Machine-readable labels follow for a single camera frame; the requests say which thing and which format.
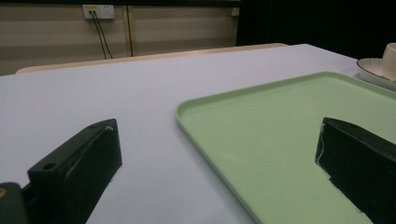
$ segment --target white cup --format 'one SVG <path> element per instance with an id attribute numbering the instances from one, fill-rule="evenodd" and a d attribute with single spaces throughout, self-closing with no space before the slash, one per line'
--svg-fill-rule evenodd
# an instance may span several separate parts
<path id="1" fill-rule="evenodd" d="M 382 57 L 382 76 L 396 81 L 396 43 L 387 44 Z"/>

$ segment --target white saucer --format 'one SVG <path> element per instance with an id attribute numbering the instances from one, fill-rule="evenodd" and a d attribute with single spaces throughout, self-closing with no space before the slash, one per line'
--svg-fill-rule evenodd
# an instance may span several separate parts
<path id="1" fill-rule="evenodd" d="M 382 77 L 382 59 L 360 59 L 358 67 L 359 74 L 367 81 L 390 91 L 396 91 L 396 81 Z"/>

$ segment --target light green tray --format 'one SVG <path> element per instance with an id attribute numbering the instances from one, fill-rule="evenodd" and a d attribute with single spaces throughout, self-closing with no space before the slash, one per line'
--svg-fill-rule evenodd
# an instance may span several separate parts
<path id="1" fill-rule="evenodd" d="M 315 165 L 324 117 L 396 143 L 396 93 L 319 73 L 190 100 L 177 119 L 259 223 L 371 223 Z"/>

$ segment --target black cable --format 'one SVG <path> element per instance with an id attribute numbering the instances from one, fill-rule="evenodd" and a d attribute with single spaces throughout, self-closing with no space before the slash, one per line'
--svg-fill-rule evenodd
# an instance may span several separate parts
<path id="1" fill-rule="evenodd" d="M 103 39 L 105 40 L 105 45 L 106 45 L 106 48 L 107 48 L 107 52 L 110 55 L 110 58 L 113 59 L 113 56 L 111 55 L 110 49 L 108 49 L 108 45 L 107 45 L 107 41 L 106 41 L 106 38 L 105 38 L 105 34 L 103 33 L 102 26 L 100 25 L 100 22 L 99 22 L 99 20 L 98 20 L 98 18 L 96 16 L 96 12 L 95 11 L 93 12 L 93 15 L 94 15 L 94 20 L 97 20 L 98 25 L 99 25 L 99 29 L 102 32 L 102 36 L 103 36 Z"/>
<path id="2" fill-rule="evenodd" d="M 100 43 L 101 43 L 101 46 L 102 46 L 103 55 L 105 55 L 105 59 L 107 59 L 106 53 L 105 53 L 105 48 L 103 47 L 102 37 L 100 36 L 99 28 L 98 28 L 98 25 L 96 24 L 95 17 L 93 16 L 92 11 L 90 11 L 90 14 L 91 14 L 91 16 L 93 18 L 93 22 L 95 23 L 96 31 L 98 32 L 98 35 L 99 35 L 99 39 L 100 39 Z"/>

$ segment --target beige wall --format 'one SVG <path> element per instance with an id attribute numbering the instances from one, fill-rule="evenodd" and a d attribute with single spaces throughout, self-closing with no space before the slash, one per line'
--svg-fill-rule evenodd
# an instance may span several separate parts
<path id="1" fill-rule="evenodd" d="M 230 8 L 128 8 L 115 7 L 116 19 L 101 21 L 115 58 L 130 56 L 131 45 L 134 55 L 147 55 L 235 44 L 237 19 Z M 82 6 L 0 3 L 0 76 L 28 66 L 102 59 L 94 23 L 84 19 Z"/>

